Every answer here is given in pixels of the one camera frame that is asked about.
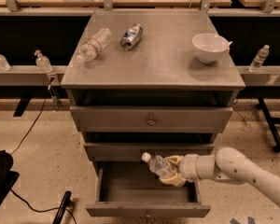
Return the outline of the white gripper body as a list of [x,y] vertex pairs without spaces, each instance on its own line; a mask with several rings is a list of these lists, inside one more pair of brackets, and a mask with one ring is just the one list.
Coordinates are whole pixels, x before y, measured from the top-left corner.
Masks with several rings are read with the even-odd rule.
[[179,172],[188,182],[193,182],[199,178],[196,170],[197,159],[196,154],[188,154],[179,163]]

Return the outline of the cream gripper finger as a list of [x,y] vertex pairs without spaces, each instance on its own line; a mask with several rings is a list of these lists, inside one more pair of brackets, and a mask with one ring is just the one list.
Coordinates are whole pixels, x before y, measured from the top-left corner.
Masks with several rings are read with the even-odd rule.
[[183,157],[180,155],[173,155],[164,158],[166,161],[170,162],[173,166],[178,167]]
[[160,181],[166,185],[173,185],[175,187],[182,187],[186,179],[180,173],[173,173],[165,177],[160,177]]

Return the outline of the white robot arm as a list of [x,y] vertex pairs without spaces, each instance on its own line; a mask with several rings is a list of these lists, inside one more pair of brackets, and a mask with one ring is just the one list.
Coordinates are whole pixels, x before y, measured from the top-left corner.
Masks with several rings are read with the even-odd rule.
[[280,207],[280,176],[257,166],[232,147],[222,147],[214,155],[187,154],[165,158],[175,167],[174,174],[160,178],[164,184],[182,186],[186,181],[209,179],[223,183],[247,183]]

